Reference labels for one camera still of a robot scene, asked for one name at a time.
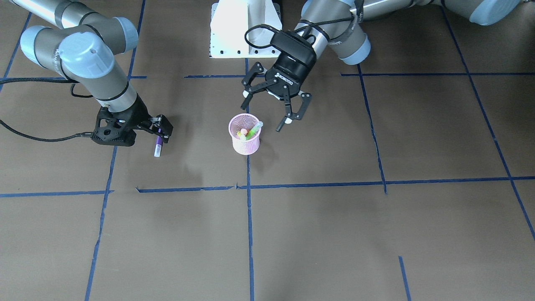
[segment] pink basket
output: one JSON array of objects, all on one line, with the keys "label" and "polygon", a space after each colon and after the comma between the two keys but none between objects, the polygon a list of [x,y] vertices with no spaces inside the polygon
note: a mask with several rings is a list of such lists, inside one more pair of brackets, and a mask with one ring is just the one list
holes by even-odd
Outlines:
[{"label": "pink basket", "polygon": [[238,154],[250,155],[258,150],[258,147],[260,146],[259,137],[262,129],[259,129],[249,140],[243,141],[238,137],[238,132],[241,129],[249,131],[258,123],[258,121],[258,118],[255,116],[244,113],[234,116],[228,123],[228,133],[232,137],[232,146]]}]

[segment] marker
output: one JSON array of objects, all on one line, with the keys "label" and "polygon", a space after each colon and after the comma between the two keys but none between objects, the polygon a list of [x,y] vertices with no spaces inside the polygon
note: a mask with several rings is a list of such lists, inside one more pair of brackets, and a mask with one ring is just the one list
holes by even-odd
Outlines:
[{"label": "marker", "polygon": [[156,148],[154,149],[154,157],[160,157],[160,154],[162,153],[162,145],[164,143],[164,140],[162,137],[157,136],[156,138]]}]

